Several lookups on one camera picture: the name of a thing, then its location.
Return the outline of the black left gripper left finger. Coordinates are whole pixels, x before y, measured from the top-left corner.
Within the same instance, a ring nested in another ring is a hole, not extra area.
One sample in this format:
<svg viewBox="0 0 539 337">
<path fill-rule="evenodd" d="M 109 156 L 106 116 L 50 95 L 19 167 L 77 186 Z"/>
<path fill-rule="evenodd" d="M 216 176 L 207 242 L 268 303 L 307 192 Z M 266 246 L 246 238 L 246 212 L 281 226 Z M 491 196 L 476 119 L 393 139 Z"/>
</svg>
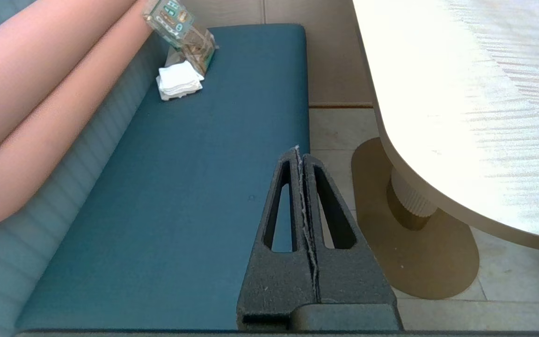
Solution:
<svg viewBox="0 0 539 337">
<path fill-rule="evenodd" d="M 280 198 L 290 196 L 291 251 L 275 252 Z M 299 147 L 280 156 L 237 301 L 239 329 L 292 329 L 293 312 L 317 301 L 316 258 L 307 220 Z"/>
</svg>

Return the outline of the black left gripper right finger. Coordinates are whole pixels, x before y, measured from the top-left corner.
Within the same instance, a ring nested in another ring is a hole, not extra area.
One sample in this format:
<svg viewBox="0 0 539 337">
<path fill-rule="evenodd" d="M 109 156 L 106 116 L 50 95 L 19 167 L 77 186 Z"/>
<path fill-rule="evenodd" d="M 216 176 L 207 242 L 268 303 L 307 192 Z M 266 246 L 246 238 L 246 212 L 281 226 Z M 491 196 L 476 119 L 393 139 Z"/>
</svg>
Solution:
<svg viewBox="0 0 539 337">
<path fill-rule="evenodd" d="M 396 305 L 391 286 L 323 162 L 304 155 L 302 173 L 317 299 Z"/>
</svg>

